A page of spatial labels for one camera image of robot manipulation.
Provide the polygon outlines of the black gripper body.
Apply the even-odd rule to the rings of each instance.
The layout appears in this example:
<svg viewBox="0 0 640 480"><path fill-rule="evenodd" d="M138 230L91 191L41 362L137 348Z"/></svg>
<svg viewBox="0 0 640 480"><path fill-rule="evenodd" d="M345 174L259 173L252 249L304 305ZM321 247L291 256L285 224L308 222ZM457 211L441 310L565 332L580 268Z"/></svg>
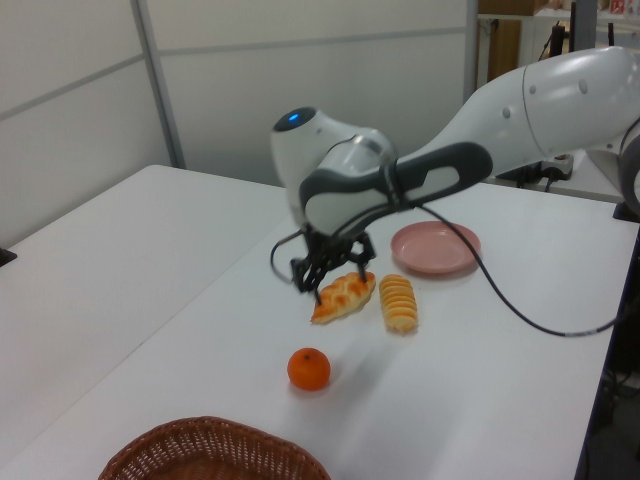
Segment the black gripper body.
<svg viewBox="0 0 640 480"><path fill-rule="evenodd" d="M305 244L308 251L307 255L309 253L313 253L313 254L344 253L346 255L346 262L348 262L350 261L349 253L351 250L353 239L356 236L358 236L360 233L366 233L366 232L360 232L356 234L347 234L346 236L341 236L341 235L335 236L335 235L325 235L318 232L311 226L305 226L302 229L302 233L303 233Z"/></svg>

